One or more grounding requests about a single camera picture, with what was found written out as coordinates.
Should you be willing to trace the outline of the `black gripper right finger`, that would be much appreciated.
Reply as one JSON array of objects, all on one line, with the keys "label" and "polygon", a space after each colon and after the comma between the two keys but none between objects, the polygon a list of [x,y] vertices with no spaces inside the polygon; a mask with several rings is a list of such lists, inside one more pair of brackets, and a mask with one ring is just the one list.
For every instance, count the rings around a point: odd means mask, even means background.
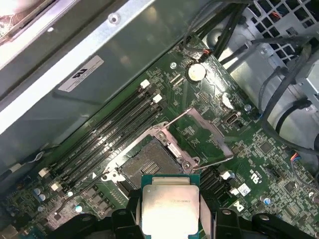
[{"label": "black gripper right finger", "polygon": [[200,222],[208,239],[311,239],[312,236],[268,214],[246,220],[228,208],[218,208],[213,200],[200,197]]}]

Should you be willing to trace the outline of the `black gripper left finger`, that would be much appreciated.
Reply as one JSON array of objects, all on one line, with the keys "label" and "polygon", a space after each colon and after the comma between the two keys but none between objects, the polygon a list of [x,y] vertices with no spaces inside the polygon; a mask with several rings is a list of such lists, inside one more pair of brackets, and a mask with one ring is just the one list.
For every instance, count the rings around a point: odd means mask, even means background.
[{"label": "black gripper left finger", "polygon": [[73,217],[49,234],[51,239],[141,239],[142,229],[136,221],[141,191],[132,190],[125,208],[99,220],[95,215]]}]

